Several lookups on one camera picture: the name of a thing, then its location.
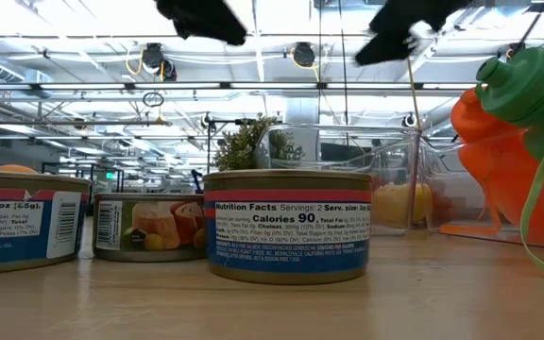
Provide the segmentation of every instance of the blue can label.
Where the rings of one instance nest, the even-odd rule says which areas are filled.
[[[0,263],[56,259],[77,252],[82,193],[0,189]]]
[[[324,273],[366,265],[370,192],[218,191],[205,194],[207,253],[227,268]]]

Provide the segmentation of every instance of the can label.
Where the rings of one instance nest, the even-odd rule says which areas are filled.
[[[78,252],[86,203],[82,193],[0,189],[0,263]]]
[[[368,262],[369,191],[215,191],[205,202],[207,257],[214,264],[324,273]]]
[[[94,244],[98,249],[161,251],[203,249],[205,218],[195,201],[99,201]]]

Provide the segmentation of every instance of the can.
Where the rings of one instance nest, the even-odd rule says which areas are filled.
[[[0,172],[0,272],[73,260],[90,182]]]
[[[94,201],[95,257],[137,263],[205,257],[203,195],[101,194]]]
[[[364,275],[370,176],[245,170],[204,177],[210,270],[238,281],[315,284]]]

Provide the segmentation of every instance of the wooden table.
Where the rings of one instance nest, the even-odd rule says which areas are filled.
[[[426,231],[379,237],[366,277],[317,286],[89,252],[0,274],[0,339],[544,339],[544,273],[521,246]]]

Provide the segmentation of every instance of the clear plastic container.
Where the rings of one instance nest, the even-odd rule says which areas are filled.
[[[416,190],[419,135],[409,128],[278,125],[259,142],[258,167],[369,174],[372,234],[403,235],[424,222],[429,196],[424,185]]]
[[[521,243],[519,216],[537,167],[537,161],[521,147],[524,132],[452,147],[421,142],[419,173],[432,192],[433,204],[426,217],[431,231]],[[462,163],[471,152],[485,154],[468,166],[472,173]],[[544,247],[544,189],[527,241]]]

